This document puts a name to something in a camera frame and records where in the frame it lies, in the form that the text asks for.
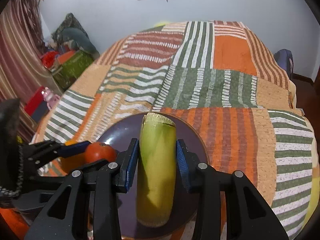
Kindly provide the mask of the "patchwork striped bedspread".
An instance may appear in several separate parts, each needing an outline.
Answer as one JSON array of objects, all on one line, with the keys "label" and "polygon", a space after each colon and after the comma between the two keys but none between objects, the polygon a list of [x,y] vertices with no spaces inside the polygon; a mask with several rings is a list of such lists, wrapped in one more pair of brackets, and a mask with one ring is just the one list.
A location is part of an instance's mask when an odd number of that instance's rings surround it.
[{"label": "patchwork striped bedspread", "polygon": [[190,21],[119,40],[65,91],[34,141],[96,141],[149,111],[190,124],[215,169],[243,171],[289,239],[306,226],[319,200],[314,131],[295,85],[248,27]]}]

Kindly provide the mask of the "corn cob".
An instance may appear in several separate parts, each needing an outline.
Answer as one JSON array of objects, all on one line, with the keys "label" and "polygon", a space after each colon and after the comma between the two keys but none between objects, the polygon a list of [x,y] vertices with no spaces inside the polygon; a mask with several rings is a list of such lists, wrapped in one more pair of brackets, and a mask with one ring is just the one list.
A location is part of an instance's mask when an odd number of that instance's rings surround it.
[{"label": "corn cob", "polygon": [[176,183],[176,125],[158,113],[143,116],[140,129],[136,216],[158,228],[170,217]]}]

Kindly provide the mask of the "red box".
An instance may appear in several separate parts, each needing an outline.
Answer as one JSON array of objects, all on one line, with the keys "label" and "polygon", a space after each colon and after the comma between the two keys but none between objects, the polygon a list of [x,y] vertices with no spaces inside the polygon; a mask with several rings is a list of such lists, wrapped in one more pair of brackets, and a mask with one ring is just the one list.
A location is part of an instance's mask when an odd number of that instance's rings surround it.
[{"label": "red box", "polygon": [[35,94],[30,98],[24,107],[24,111],[36,122],[39,123],[41,119],[49,112],[47,102],[43,98],[44,87],[37,89]]}]

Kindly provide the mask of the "striped red curtain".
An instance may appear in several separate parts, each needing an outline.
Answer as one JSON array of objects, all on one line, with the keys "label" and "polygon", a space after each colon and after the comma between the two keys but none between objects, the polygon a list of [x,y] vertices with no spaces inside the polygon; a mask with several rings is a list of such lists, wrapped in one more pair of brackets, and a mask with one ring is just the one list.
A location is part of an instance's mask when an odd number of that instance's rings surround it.
[{"label": "striped red curtain", "polygon": [[25,141],[37,126],[24,111],[27,102],[41,86],[62,94],[40,59],[46,51],[39,0],[9,0],[1,12],[1,100],[20,99],[18,134]]}]

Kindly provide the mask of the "green storage box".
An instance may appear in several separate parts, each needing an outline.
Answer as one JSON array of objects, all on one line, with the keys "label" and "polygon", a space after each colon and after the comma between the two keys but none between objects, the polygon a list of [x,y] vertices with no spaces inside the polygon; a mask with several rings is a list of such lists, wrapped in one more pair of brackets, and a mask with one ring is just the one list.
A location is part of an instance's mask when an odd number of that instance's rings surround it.
[{"label": "green storage box", "polygon": [[82,50],[70,50],[55,59],[50,72],[56,83],[66,90],[92,63],[93,58],[90,54]]}]

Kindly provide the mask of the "red tomato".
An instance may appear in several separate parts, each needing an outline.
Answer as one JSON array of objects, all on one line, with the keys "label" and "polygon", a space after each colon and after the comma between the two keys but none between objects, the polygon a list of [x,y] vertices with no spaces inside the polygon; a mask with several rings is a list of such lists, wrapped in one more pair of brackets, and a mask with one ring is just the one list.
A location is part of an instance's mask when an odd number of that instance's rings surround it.
[{"label": "red tomato", "polygon": [[102,142],[94,142],[87,146],[84,152],[85,163],[93,163],[95,161],[105,159],[109,163],[116,160],[117,153],[114,148]]}]

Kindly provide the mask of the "grey plush dolphin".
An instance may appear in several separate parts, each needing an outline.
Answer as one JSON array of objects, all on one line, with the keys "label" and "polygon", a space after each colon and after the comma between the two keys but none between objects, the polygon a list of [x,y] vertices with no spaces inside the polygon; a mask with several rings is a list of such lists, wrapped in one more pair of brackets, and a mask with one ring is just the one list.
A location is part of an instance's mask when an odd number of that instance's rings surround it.
[{"label": "grey plush dolphin", "polygon": [[95,60],[100,57],[99,51],[97,51],[90,39],[80,29],[63,29],[59,35],[59,42],[61,44],[67,43],[71,50],[82,50],[90,54]]}]

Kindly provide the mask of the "purple round plate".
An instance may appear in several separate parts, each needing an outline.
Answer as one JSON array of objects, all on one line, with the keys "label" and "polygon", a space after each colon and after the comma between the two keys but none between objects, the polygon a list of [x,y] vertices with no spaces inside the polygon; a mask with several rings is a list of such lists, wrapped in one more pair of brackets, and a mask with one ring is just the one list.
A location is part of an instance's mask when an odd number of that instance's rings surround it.
[{"label": "purple round plate", "polygon": [[118,216],[123,239],[191,239],[198,194],[183,186],[176,163],[176,141],[184,140],[187,149],[207,162],[205,146],[195,130],[184,120],[166,114],[176,131],[165,128],[158,136],[140,135],[144,114],[128,116],[108,128],[98,139],[115,150],[127,150],[132,138],[140,146],[150,145],[156,157],[146,164],[138,158],[133,184],[128,193],[119,193]]}]

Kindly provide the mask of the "pink toy figure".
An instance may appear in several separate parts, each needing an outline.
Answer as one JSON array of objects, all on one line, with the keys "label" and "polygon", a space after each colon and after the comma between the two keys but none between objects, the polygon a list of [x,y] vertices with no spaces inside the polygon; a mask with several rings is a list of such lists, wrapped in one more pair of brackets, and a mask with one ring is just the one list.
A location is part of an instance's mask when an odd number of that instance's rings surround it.
[{"label": "pink toy figure", "polygon": [[49,110],[52,110],[54,106],[60,101],[60,97],[48,87],[45,87],[41,93],[44,101],[47,103],[47,107]]}]

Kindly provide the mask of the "large orange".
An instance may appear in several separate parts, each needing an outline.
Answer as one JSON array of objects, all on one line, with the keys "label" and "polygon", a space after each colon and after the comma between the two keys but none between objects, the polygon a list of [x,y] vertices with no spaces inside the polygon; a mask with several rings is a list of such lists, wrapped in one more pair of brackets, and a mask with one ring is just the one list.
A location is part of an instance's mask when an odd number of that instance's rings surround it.
[{"label": "large orange", "polygon": [[60,157],[60,167],[66,173],[69,173],[85,164],[84,148],[80,150],[71,150],[71,152],[75,152],[76,154],[71,155],[69,150],[62,150],[62,156]]}]

